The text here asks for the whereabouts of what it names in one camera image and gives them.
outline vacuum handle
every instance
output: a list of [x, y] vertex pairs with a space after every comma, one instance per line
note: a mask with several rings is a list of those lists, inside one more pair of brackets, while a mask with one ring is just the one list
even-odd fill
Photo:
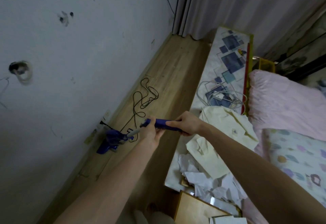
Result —
[[[175, 127], [171, 127], [171, 126], [168, 126], [165, 124], [166, 121], [171, 121], [171, 120], [166, 120], [166, 119], [156, 119], [156, 122], [155, 122], [155, 128], [158, 128], [158, 129], [167, 129], [167, 130], [173, 130], [173, 131], [180, 131], [182, 132], [181, 129], [179, 128], [175, 128]], [[151, 122], [151, 120], [148, 118], [145, 120], [144, 123], [142, 123], [140, 125], [140, 127], [146, 127], [149, 123]]]

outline gray curtain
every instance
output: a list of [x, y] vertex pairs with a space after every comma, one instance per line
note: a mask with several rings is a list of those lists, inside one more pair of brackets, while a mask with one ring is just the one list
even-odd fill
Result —
[[254, 53], [264, 56], [324, 1], [178, 0], [173, 34], [183, 37], [190, 34], [198, 40], [213, 34], [218, 26], [225, 25], [254, 34]]

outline purple vacuum cleaner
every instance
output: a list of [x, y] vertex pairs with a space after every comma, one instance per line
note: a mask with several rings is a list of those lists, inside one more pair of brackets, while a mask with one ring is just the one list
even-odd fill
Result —
[[[166, 121], [170, 121], [170, 120], [156, 119], [155, 127], [159, 128], [159, 129], [182, 131], [179, 128], [167, 126], [165, 124]], [[146, 127], [150, 122], [151, 122], [151, 120], [148, 118], [145, 120], [144, 123], [142, 123], [140, 125], [140, 127]], [[133, 140], [134, 135], [138, 134], [139, 131], [140, 131], [140, 128], [135, 129], [135, 130], [128, 129], [127, 134], [122, 134], [120, 131], [117, 131], [115, 129], [108, 130], [106, 132], [105, 140], [102, 142], [102, 144], [100, 145], [100, 147], [98, 148], [98, 150], [96, 152], [99, 154], [105, 154], [106, 152], [108, 152], [108, 150], [112, 150], [112, 151], [116, 152], [119, 145], [123, 145], [129, 139]]]

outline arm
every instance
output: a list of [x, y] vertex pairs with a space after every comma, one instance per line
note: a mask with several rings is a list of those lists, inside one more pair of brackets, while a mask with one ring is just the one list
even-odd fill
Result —
[[151, 123], [141, 128], [141, 140], [131, 152], [110, 174], [77, 198], [55, 224], [116, 222], [164, 133], [164, 130], [155, 129], [155, 117], [150, 118]]
[[295, 181], [190, 112], [167, 125], [208, 140], [269, 223], [326, 223], [326, 209]]

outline mattress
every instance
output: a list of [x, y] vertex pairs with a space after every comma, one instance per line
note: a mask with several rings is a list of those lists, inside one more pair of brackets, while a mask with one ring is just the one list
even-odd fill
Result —
[[[326, 98], [319, 90], [262, 70], [254, 70], [249, 77], [249, 120], [259, 139], [257, 154], [269, 160], [262, 136], [265, 128], [326, 140]], [[267, 223], [250, 199], [244, 201], [242, 211], [253, 223]]]

